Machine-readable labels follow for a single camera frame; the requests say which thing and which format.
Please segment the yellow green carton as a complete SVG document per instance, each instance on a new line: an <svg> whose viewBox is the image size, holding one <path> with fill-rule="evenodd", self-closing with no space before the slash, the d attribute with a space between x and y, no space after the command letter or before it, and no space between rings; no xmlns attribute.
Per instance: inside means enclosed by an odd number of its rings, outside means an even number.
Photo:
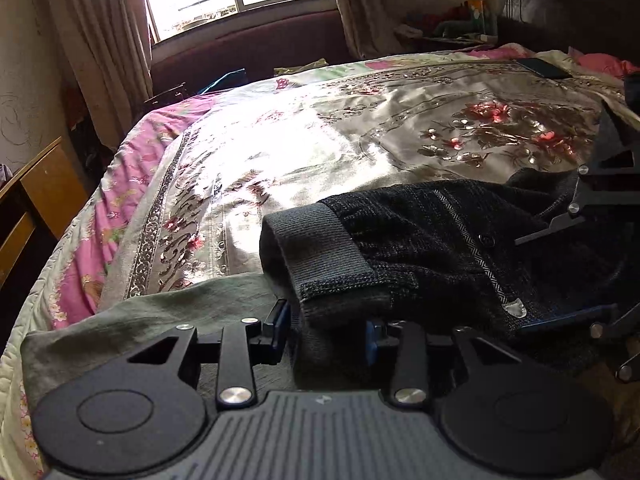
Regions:
<svg viewBox="0 0 640 480"><path fill-rule="evenodd" d="M466 0L475 29L487 34L486 0Z"/></svg>

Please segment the yellow wooden cabinet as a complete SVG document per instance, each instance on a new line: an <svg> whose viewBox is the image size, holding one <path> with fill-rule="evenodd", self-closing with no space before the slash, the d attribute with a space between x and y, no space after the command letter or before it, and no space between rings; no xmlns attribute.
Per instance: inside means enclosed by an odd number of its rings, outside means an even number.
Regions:
<svg viewBox="0 0 640 480"><path fill-rule="evenodd" d="M88 194L56 139L1 189L1 286L39 272Z"/></svg>

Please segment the beige curtain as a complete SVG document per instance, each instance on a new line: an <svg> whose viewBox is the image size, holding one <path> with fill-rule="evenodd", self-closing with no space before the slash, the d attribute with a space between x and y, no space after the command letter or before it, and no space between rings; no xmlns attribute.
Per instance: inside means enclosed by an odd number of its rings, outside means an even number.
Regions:
<svg viewBox="0 0 640 480"><path fill-rule="evenodd" d="M335 0L349 52L354 58L380 58L402 51L383 0Z"/></svg>
<svg viewBox="0 0 640 480"><path fill-rule="evenodd" d="M101 143L114 150L152 96L145 0L48 0Z"/></svg>

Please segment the cluttered bedside table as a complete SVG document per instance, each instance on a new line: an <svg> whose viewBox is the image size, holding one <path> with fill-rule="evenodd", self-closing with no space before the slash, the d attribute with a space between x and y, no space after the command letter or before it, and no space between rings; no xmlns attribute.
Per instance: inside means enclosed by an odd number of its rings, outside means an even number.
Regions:
<svg viewBox="0 0 640 480"><path fill-rule="evenodd" d="M442 13L412 11L394 29L399 43L414 53L473 50L486 44L494 32L492 13L467 2Z"/></svg>

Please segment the pink cartoon print bedsheet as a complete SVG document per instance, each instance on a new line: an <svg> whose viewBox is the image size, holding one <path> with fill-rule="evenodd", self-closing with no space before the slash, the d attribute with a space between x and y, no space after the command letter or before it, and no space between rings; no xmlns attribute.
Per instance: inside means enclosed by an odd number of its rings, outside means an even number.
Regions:
<svg viewBox="0 0 640 480"><path fill-rule="evenodd" d="M88 203L44 265L1 359L3 478L35 479L42 473L23 382L25 336L36 330L62 330L103 310L100 299L107 271L166 148L202 118L220 94L194 96L144 116L122 141Z"/></svg>

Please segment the right beige curtain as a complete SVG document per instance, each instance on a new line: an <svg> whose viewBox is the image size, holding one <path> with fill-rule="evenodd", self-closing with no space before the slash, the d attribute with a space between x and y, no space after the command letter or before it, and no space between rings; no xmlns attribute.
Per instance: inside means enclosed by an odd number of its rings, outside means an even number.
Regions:
<svg viewBox="0 0 640 480"><path fill-rule="evenodd" d="M335 0L349 52L354 58L380 58L402 51L383 0Z"/></svg>

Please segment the left beige curtain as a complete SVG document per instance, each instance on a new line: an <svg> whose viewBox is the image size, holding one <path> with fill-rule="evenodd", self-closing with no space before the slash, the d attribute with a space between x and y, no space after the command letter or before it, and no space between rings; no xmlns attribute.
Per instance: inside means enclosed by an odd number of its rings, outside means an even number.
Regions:
<svg viewBox="0 0 640 480"><path fill-rule="evenodd" d="M101 143L114 150L152 96L145 0L48 0Z"/></svg>

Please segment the blue rimmed dark bag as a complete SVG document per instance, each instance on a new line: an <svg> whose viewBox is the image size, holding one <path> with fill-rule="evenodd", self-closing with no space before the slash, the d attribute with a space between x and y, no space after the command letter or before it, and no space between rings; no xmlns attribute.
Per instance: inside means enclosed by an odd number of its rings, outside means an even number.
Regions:
<svg viewBox="0 0 640 480"><path fill-rule="evenodd" d="M248 77L245 68L239 70L232 70L232 72L224 74L202 90L198 92L200 96L213 92L219 92L224 90L230 90L233 88L242 87L248 84Z"/></svg>

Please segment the beige floral satin bedspread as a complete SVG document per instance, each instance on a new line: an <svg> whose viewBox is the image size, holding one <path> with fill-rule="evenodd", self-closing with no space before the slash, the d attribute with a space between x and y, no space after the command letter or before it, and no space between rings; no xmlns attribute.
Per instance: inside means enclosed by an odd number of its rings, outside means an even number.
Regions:
<svg viewBox="0 0 640 480"><path fill-rule="evenodd" d="M168 145L107 271L100 308L259 269L262 217L381 186L584 162L622 83L549 51L553 81L506 58L408 54L271 78L216 96Z"/></svg>

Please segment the dark wooden headboard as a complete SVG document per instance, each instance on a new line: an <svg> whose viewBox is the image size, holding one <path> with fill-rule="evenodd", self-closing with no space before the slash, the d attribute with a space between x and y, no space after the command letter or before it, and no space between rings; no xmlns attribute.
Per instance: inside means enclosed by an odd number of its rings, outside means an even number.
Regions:
<svg viewBox="0 0 640 480"><path fill-rule="evenodd" d="M500 44L605 53L639 63L639 0L496 0Z"/></svg>

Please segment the maroon padded window bench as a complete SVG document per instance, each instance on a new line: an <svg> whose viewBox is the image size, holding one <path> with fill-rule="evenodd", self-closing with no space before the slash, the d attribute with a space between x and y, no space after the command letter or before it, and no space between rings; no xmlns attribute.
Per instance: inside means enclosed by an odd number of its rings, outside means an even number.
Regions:
<svg viewBox="0 0 640 480"><path fill-rule="evenodd" d="M303 66L323 58L331 65L352 62L337 10L285 18L168 55L152 64L153 91L179 84L197 92L234 70L246 70L250 82L268 79L280 67Z"/></svg>

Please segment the olive green cloth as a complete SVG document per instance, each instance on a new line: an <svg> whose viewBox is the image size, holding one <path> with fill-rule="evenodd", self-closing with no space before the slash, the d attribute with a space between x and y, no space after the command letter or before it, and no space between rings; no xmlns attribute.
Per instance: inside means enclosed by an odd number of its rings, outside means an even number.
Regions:
<svg viewBox="0 0 640 480"><path fill-rule="evenodd" d="M276 301L262 274L243 273L131 297L62 330L31 332L21 345L28 407L34 410L55 388L178 324L211 334L247 316L264 318Z"/></svg>

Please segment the dark grey checked pants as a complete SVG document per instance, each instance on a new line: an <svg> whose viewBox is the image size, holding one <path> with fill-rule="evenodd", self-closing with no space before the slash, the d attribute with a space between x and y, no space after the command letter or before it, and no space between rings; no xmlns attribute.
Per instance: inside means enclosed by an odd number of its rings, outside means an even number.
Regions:
<svg viewBox="0 0 640 480"><path fill-rule="evenodd" d="M265 216L259 257L294 307L297 374L355 378L373 320L514 341L537 322L636 300L634 222L544 236L576 180L523 169L503 184L393 185Z"/></svg>

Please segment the yellow green cloth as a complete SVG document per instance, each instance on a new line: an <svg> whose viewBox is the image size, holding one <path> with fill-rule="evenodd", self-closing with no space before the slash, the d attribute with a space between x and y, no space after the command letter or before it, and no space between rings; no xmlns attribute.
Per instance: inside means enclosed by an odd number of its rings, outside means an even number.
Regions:
<svg viewBox="0 0 640 480"><path fill-rule="evenodd" d="M296 75L303 72L308 72L308 70L316 70L317 68L326 67L328 65L329 63L326 62L325 58L319 58L317 61L310 62L304 65L291 66L291 67L276 67L273 70L273 76L283 77L288 75Z"/></svg>

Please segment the pink crumpled cloth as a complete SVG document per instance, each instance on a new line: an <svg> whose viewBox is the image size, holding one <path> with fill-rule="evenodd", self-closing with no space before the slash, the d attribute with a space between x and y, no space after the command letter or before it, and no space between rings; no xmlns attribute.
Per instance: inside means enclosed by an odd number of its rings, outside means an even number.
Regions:
<svg viewBox="0 0 640 480"><path fill-rule="evenodd" d="M610 75L617 79L639 73L639 67L626 60L605 53L578 54L576 62L587 70Z"/></svg>

